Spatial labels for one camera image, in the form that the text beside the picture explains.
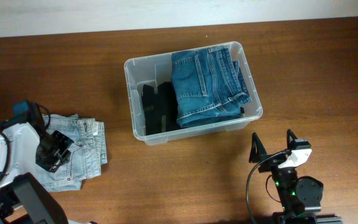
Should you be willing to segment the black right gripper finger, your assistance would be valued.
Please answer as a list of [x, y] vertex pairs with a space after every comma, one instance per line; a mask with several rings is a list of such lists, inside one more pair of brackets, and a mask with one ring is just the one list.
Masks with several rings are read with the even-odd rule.
[[257, 133], [252, 133], [252, 145], [250, 150], [249, 162], [258, 163], [267, 157], [267, 152], [258, 137]]
[[298, 138], [293, 133], [291, 129], [287, 130], [287, 148], [288, 149], [295, 149], [297, 147], [297, 140]]

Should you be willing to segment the light blue jeans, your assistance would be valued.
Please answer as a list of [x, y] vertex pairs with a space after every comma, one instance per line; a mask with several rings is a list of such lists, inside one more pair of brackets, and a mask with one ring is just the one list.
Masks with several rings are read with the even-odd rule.
[[108, 163], [104, 123], [77, 114], [44, 116], [50, 122], [49, 134], [59, 131], [73, 140], [68, 148], [69, 161], [54, 173], [36, 167], [35, 178], [49, 192], [80, 190], [82, 182], [101, 175], [101, 166]]

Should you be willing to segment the dark blue jeans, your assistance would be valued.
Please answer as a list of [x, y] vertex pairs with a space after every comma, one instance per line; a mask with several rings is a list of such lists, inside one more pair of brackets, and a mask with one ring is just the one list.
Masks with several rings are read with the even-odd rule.
[[171, 78], [181, 128], [242, 118], [252, 101], [240, 63], [225, 45], [173, 53]]

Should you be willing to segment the black garment with tape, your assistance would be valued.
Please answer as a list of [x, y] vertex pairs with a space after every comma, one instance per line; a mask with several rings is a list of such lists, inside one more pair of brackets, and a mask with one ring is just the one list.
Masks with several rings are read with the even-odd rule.
[[160, 84], [157, 87], [157, 93], [153, 86], [144, 85], [141, 98], [146, 135], [181, 129], [177, 123], [178, 103], [171, 82]]

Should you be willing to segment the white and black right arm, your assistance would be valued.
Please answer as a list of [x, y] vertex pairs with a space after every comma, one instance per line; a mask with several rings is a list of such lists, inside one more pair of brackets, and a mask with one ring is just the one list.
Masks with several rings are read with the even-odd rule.
[[[319, 180], [303, 176], [298, 177], [296, 168], [303, 165], [312, 152], [311, 144], [299, 139], [291, 129], [287, 130], [287, 148], [268, 154], [257, 133], [252, 134], [249, 162], [255, 166], [251, 169], [246, 183], [246, 204], [252, 223], [310, 223], [339, 224], [341, 217], [335, 215], [318, 216], [321, 211], [324, 185]], [[278, 193], [282, 212], [275, 212], [270, 218], [256, 219], [249, 202], [249, 185], [252, 174], [268, 172]]]

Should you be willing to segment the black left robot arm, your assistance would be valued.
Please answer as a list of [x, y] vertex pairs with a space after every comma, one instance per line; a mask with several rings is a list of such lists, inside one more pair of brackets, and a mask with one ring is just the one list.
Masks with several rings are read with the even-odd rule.
[[27, 100], [0, 123], [0, 223], [71, 223], [52, 192], [80, 190], [107, 162], [104, 124], [78, 115], [45, 113]]

